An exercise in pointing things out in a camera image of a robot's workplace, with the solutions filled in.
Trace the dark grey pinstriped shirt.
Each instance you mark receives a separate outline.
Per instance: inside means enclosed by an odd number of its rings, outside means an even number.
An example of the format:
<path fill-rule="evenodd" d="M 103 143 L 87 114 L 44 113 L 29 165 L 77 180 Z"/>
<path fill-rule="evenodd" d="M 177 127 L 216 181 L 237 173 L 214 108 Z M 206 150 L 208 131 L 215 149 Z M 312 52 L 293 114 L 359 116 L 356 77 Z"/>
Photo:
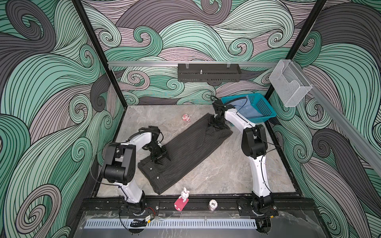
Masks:
<path fill-rule="evenodd" d="M 154 162 L 147 156 L 138 163 L 139 170 L 156 194 L 162 194 L 176 184 L 233 134 L 229 127 L 217 129 L 210 125 L 213 117 L 205 114 L 168 142 L 165 145 L 168 157 Z"/>

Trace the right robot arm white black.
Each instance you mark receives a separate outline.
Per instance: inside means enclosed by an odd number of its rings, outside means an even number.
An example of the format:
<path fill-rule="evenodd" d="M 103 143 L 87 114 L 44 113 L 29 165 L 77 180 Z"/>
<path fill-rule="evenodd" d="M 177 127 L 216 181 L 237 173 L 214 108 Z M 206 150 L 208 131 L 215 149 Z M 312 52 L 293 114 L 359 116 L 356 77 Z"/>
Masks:
<path fill-rule="evenodd" d="M 214 95 L 210 99 L 215 115 L 210 117 L 209 125 L 222 130 L 228 129 L 226 123 L 230 122 L 242 135 L 241 150 L 249 161 L 252 173 L 254 213 L 274 216 L 277 210 L 274 207 L 266 169 L 268 149 L 266 130 L 262 125 L 257 125 L 245 117 L 253 114 L 249 97 L 239 97 L 227 102 Z"/>

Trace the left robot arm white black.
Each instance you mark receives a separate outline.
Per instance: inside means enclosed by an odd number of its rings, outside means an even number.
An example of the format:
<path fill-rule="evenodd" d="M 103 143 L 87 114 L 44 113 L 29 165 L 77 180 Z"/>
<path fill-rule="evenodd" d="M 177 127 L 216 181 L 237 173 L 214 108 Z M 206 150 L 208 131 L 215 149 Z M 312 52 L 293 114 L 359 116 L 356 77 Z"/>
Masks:
<path fill-rule="evenodd" d="M 106 147 L 106 155 L 101 168 L 100 176 L 107 180 L 106 185 L 118 188 L 121 198 L 135 213 L 142 213 L 146 209 L 144 191 L 137 185 L 134 177 L 136 173 L 136 155 L 141 149 L 150 152 L 148 160 L 155 164 L 169 158 L 168 151 L 159 141 L 163 135 L 155 126 L 140 128 L 125 142 L 114 142 Z"/>

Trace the light blue shirt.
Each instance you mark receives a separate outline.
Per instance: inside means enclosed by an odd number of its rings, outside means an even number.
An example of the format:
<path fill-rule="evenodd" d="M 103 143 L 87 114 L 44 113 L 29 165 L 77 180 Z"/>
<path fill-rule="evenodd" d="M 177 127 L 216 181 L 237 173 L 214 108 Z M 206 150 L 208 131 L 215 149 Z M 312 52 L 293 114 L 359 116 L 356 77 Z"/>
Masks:
<path fill-rule="evenodd" d="M 262 116 L 262 114 L 251 105 L 248 97 L 239 98 L 238 100 L 232 102 L 231 105 L 234 106 L 237 112 L 245 118 L 251 119 Z"/>

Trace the small pink figurine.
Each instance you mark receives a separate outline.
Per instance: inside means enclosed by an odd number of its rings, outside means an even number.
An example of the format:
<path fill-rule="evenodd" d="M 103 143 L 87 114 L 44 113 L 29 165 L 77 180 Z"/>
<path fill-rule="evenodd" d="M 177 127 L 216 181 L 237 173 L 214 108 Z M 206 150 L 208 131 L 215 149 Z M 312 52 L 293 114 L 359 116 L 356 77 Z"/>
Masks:
<path fill-rule="evenodd" d="M 190 121 L 190 116 L 188 115 L 188 114 L 184 114 L 183 116 L 182 116 L 182 120 L 183 121 L 185 121 L 185 122 L 189 122 Z"/>

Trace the teal plastic basket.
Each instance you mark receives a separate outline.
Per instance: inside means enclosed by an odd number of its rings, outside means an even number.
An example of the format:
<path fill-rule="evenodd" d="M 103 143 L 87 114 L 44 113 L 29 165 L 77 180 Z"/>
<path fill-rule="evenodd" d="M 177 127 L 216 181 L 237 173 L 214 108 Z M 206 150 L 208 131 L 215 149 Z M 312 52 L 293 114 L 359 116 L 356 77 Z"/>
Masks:
<path fill-rule="evenodd" d="M 238 100 L 239 98 L 245 98 L 245 97 L 248 97 L 251 105 L 262 114 L 262 116 L 259 118 L 251 118 L 251 119 L 246 118 L 250 122 L 253 122 L 255 124 L 260 124 L 276 116 L 276 112 L 273 109 L 273 107 L 265 99 L 265 97 L 259 93 L 222 97 L 221 101 L 224 104 L 231 105 L 232 102 Z"/>

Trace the white bunny on pink stand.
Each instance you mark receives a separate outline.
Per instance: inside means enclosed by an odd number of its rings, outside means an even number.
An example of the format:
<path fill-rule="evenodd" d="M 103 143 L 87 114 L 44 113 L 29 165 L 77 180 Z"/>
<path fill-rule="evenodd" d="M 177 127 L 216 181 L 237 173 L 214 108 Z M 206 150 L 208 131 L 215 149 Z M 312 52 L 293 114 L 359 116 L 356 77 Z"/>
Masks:
<path fill-rule="evenodd" d="M 177 211 L 182 211 L 189 201 L 190 191 L 183 188 L 179 198 L 175 201 L 174 207 Z"/>

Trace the small white round jar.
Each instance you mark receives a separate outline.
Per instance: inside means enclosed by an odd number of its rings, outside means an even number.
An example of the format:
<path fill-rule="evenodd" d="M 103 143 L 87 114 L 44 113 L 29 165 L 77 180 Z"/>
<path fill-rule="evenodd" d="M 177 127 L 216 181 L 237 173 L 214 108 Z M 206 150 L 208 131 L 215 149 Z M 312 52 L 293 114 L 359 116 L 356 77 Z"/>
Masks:
<path fill-rule="evenodd" d="M 208 208 L 210 211 L 215 211 L 217 209 L 217 207 L 218 207 L 218 203 L 215 199 L 212 199 L 209 201 Z"/>

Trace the black perforated wall shelf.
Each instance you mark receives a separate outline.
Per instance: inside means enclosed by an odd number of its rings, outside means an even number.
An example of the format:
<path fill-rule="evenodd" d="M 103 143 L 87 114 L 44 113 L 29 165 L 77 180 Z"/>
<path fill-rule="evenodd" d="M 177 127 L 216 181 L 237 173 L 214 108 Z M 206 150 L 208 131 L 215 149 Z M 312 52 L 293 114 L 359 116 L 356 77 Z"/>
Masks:
<path fill-rule="evenodd" d="M 242 76 L 238 64 L 232 63 L 180 63 L 178 64 L 179 82 L 239 82 Z"/>

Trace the aluminium rail back wall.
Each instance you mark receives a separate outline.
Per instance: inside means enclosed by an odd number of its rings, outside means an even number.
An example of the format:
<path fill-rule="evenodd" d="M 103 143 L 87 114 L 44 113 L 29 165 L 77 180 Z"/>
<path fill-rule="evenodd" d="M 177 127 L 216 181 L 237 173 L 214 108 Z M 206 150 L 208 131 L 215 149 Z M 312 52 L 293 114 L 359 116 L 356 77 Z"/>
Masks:
<path fill-rule="evenodd" d="M 153 60 L 113 60 L 107 62 L 110 67 L 176 67 L 178 64 L 238 64 L 240 67 L 276 67 L 277 61 L 153 61 Z"/>

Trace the aluminium rail wall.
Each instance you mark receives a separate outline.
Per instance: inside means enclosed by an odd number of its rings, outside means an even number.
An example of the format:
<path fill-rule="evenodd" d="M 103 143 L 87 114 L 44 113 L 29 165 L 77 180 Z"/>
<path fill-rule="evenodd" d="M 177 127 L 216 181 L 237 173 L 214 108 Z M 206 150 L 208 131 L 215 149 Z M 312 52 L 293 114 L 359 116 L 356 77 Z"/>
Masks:
<path fill-rule="evenodd" d="M 381 174 L 381 139 L 373 135 L 367 123 L 371 123 L 376 118 L 375 113 L 371 113 L 372 103 L 377 102 L 376 110 L 380 107 L 380 92 L 371 95 L 365 89 L 356 92 L 354 87 L 335 85 L 334 80 L 326 72 L 315 66 L 308 66 L 305 69 L 299 64 L 295 64 L 299 71 L 299 78 L 304 77 L 305 81 L 312 87 L 310 92 L 322 105 L 324 110 L 333 119 L 352 145 L 367 163 Z"/>
<path fill-rule="evenodd" d="M 110 67 L 176 67 L 178 64 L 238 64 L 240 67 L 276 67 L 277 61 L 153 61 L 153 60 L 113 60 L 107 62 Z"/>

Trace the clear acrylic wall holder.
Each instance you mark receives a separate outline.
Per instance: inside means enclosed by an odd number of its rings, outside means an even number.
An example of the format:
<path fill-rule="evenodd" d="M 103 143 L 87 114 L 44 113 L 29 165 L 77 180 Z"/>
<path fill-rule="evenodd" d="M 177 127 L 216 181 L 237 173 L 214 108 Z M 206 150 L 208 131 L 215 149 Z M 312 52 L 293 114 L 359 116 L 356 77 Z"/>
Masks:
<path fill-rule="evenodd" d="M 312 89 L 303 69 L 290 59 L 280 60 L 269 80 L 285 107 L 296 107 Z"/>

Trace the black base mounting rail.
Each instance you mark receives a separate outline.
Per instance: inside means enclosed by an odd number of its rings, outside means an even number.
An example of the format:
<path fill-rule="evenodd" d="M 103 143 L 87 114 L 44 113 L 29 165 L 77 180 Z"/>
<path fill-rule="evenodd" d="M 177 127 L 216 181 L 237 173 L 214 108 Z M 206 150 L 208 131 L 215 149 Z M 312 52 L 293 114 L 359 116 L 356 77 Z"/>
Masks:
<path fill-rule="evenodd" d="M 174 195 L 147 195 L 145 204 L 149 213 L 165 216 L 175 212 L 174 203 L 178 199 Z M 281 211 L 315 211 L 317 206 L 312 199 L 302 198 L 291 193 L 275 193 L 270 205 L 260 205 L 250 194 L 223 195 L 192 195 L 183 209 L 184 212 L 209 212 L 209 202 L 217 201 L 217 212 L 237 212 L 241 216 L 263 217 L 280 213 Z M 122 211 L 124 215 L 131 214 L 131 208 L 121 198 L 88 198 L 82 202 L 80 212 L 84 211 Z"/>

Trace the aluminium rail right wall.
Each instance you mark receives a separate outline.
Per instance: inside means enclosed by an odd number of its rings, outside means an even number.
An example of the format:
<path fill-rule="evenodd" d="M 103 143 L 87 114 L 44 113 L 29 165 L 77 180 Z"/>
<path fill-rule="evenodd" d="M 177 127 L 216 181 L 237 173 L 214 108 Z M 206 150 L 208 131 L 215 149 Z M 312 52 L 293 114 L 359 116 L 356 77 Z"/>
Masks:
<path fill-rule="evenodd" d="M 375 113 L 371 113 L 372 103 L 377 102 L 376 110 L 380 107 L 380 92 L 371 95 L 365 89 L 356 92 L 354 87 L 335 85 L 334 80 L 326 72 L 315 66 L 308 66 L 305 69 L 299 64 L 295 64 L 299 71 L 299 78 L 304 77 L 305 81 L 312 87 L 310 92 L 322 105 L 324 110 L 333 119 L 352 145 L 367 163 L 381 174 L 381 139 L 373 135 L 367 123 L 371 123 L 376 118 Z"/>

